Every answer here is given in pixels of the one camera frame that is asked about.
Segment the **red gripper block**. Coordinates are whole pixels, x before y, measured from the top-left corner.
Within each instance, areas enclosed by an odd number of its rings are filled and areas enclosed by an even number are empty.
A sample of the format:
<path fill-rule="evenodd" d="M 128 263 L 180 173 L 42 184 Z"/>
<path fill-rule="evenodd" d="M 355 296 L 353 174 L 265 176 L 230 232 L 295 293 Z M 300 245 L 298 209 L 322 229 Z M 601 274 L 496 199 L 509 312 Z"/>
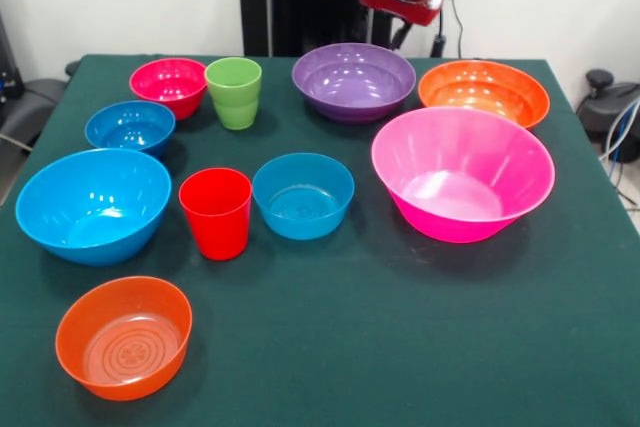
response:
<path fill-rule="evenodd" d="M 444 0 L 426 0 L 412 3 L 403 0 L 360 0 L 367 8 L 391 14 L 402 20 L 402 25 L 391 38 L 391 48 L 399 49 L 413 24 L 428 26 L 439 14 Z"/>

